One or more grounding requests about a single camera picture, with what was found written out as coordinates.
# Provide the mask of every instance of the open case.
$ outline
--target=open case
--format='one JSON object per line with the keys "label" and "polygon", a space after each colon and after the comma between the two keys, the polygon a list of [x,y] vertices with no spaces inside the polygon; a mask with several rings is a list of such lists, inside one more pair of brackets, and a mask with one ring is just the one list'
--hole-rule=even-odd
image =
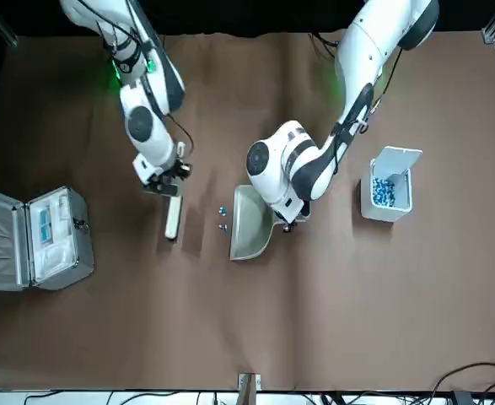
{"label": "open case", "polygon": [[0,290],[63,289],[94,270],[86,202],[68,187],[28,203],[0,194]]}

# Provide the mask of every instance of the white container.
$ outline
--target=white container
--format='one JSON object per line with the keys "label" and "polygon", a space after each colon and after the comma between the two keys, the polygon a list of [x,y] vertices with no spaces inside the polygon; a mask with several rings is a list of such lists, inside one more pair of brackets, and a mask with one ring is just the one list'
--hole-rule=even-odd
{"label": "white container", "polygon": [[[418,149],[386,146],[378,158],[372,159],[369,172],[361,180],[362,216],[378,221],[396,222],[412,210],[411,167],[422,155]],[[374,200],[374,179],[395,185],[393,206],[379,205]]]}

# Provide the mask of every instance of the robotic arm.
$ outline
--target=robotic arm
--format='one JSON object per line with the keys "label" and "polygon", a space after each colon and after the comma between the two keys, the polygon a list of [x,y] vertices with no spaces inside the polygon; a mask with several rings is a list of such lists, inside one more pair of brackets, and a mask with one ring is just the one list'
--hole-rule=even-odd
{"label": "robotic arm", "polygon": [[185,86],[137,0],[60,0],[76,25],[103,37],[120,74],[125,128],[138,155],[133,166],[149,192],[181,194],[191,173],[183,143],[175,144],[163,118],[180,108]]}
{"label": "robotic arm", "polygon": [[345,106],[322,148],[297,121],[283,124],[247,154],[247,173],[264,201],[288,224],[326,192],[342,156],[369,115],[373,88],[393,50],[419,46],[433,31],[438,0],[368,0],[339,43],[335,70]]}

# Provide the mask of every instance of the small blue object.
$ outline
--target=small blue object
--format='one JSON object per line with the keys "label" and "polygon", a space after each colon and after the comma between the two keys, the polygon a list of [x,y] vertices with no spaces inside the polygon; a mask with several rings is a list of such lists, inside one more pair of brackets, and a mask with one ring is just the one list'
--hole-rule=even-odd
{"label": "small blue object", "polygon": [[382,207],[395,206],[395,183],[389,180],[373,179],[373,202]]}
{"label": "small blue object", "polygon": [[40,241],[44,245],[52,239],[51,213],[49,208],[42,209],[39,212],[39,226]]}

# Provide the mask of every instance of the gray dustpan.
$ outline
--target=gray dustpan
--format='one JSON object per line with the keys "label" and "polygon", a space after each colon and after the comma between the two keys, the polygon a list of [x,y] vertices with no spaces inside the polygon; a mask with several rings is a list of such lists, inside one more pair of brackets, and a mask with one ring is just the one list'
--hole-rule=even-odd
{"label": "gray dustpan", "polygon": [[[297,217],[304,222],[307,217]],[[230,241],[230,260],[249,260],[258,257],[270,243],[273,227],[284,224],[268,207],[252,185],[237,186],[234,190],[234,213]]]}

